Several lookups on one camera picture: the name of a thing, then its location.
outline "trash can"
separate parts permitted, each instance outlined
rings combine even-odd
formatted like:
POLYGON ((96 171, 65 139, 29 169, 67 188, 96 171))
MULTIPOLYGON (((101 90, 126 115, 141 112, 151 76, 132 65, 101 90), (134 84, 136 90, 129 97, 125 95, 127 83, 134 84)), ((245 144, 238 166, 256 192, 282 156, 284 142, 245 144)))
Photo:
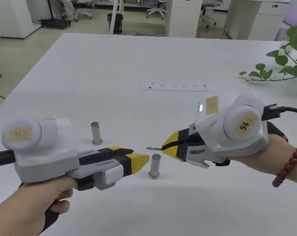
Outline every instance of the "trash can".
MULTIPOLYGON (((110 29, 112 16, 113 16, 112 13, 107 15, 107 20, 108 20, 108 23, 109 23, 109 29, 110 29)), ((116 14, 116 19, 115 19, 115 25, 114 25, 114 34, 122 33, 122 21, 123 21, 123 15, 117 13, 116 14)))

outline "finger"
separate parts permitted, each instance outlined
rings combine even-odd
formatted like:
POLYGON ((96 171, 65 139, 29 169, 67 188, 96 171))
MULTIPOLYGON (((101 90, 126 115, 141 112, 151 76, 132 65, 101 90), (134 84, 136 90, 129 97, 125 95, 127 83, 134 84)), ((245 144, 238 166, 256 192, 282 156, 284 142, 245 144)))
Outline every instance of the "finger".
POLYGON ((67 213, 69 209, 70 209, 70 202, 67 200, 60 201, 51 206, 51 210, 59 214, 67 213))
POLYGON ((78 183, 73 178, 62 176, 49 181, 47 184, 52 188, 57 189, 59 192, 64 192, 66 190, 75 188, 78 183))
POLYGON ((58 197, 57 197, 57 200, 62 200, 62 199, 65 199, 65 198, 70 198, 73 196, 73 189, 70 189, 70 190, 66 190, 64 192, 62 192, 58 197))

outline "metal cylinder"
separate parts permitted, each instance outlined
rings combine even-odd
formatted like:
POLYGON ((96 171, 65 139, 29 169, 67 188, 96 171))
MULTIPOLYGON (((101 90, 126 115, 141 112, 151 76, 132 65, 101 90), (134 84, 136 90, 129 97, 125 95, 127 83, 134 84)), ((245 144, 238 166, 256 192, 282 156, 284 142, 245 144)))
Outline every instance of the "metal cylinder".
POLYGON ((90 126, 91 126, 91 133, 93 135, 93 144, 94 145, 101 145, 103 143, 103 140, 100 137, 99 123, 98 122, 92 122, 90 124, 90 126))
POLYGON ((148 176, 151 179, 157 179, 159 177, 160 158, 161 158, 161 156, 158 154, 154 154, 152 156, 150 171, 148 173, 148 176))

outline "white power strip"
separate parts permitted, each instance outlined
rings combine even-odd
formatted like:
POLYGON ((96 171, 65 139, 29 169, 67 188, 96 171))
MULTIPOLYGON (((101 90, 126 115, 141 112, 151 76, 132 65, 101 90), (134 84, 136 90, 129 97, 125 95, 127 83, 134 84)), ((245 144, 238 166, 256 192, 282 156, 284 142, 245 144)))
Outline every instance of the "white power strip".
POLYGON ((209 86, 201 83, 154 83, 154 82, 143 82, 140 85, 141 90, 152 90, 152 91, 211 91, 216 92, 214 86, 209 86))

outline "label sticker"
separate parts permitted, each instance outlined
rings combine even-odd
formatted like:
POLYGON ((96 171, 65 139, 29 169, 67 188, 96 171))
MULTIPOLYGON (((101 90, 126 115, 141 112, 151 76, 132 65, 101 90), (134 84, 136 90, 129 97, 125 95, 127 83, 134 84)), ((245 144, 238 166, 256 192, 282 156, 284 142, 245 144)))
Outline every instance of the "label sticker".
POLYGON ((239 124, 235 127, 235 133, 245 138, 250 134, 253 127, 257 124, 259 121, 259 117, 254 112, 250 111, 248 112, 243 119, 239 122, 239 124))
POLYGON ((218 113, 218 96, 207 98, 207 112, 206 115, 218 113))
POLYGON ((9 129, 9 142, 16 143, 21 141, 30 141, 31 140, 31 127, 15 127, 9 129))

